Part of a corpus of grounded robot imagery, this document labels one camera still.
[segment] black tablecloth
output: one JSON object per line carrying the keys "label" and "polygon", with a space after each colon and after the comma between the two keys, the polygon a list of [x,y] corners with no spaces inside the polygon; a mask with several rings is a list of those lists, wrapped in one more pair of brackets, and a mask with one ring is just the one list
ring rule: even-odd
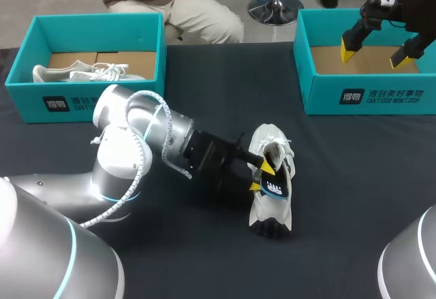
{"label": "black tablecloth", "polygon": [[[248,191],[218,201],[156,157],[128,222],[94,229],[120,255],[125,298],[379,298],[383,248],[436,202],[435,117],[305,115],[291,43],[170,46],[166,99],[245,146],[261,123],[292,139],[293,236],[257,236]],[[0,175],[87,172],[98,134],[25,125],[0,88]]]}

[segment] shoe box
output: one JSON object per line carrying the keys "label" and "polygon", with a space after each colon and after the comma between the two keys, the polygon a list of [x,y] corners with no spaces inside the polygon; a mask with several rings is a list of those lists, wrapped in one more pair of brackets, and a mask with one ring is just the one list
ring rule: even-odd
{"label": "shoe box", "polygon": [[[33,67],[60,69],[76,60],[129,64],[146,80],[33,82]],[[36,16],[6,80],[26,123],[91,122],[99,96],[111,84],[164,95],[166,40],[162,15],[85,14]]]}
{"label": "shoe box", "polygon": [[300,10],[294,58],[306,114],[436,114],[436,42],[393,69],[390,56],[415,33],[383,21],[346,63],[342,34],[359,9]]}

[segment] robotic arm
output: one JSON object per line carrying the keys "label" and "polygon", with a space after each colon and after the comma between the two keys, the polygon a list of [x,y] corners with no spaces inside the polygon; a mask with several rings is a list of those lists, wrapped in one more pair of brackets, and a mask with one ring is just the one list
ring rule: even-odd
{"label": "robotic arm", "polygon": [[[92,172],[34,174],[10,176],[7,179],[78,223],[106,212],[125,195],[138,173],[138,148],[132,142],[130,132],[120,127],[125,124],[129,99],[128,124],[138,138],[144,139],[142,176],[150,169],[152,153],[161,155],[169,166],[188,177],[191,174],[207,176],[218,188],[235,159],[242,159],[274,174],[263,157],[244,151],[238,142],[231,143],[195,129],[192,119],[175,111],[170,111],[172,131],[171,138],[166,141],[166,109],[154,99],[141,96],[140,93],[132,97],[133,94],[115,84],[102,93],[93,115],[93,123],[102,130],[102,136],[91,142],[99,144]],[[135,190],[120,209],[102,221],[115,222],[126,218],[138,195],[140,192]]]}
{"label": "robotic arm", "polygon": [[383,20],[403,22],[407,31],[417,33],[390,57],[392,68],[419,59],[436,39],[435,8],[436,0],[368,0],[360,8],[361,19],[342,36],[342,61],[359,51],[372,31],[380,31]]}

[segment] bar stool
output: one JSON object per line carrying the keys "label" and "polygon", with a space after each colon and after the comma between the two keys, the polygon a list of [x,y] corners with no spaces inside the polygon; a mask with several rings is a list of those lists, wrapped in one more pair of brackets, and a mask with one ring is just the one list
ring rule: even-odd
{"label": "bar stool", "polygon": [[304,6],[299,0],[251,0],[248,13],[264,25],[290,25],[297,21],[300,8]]}

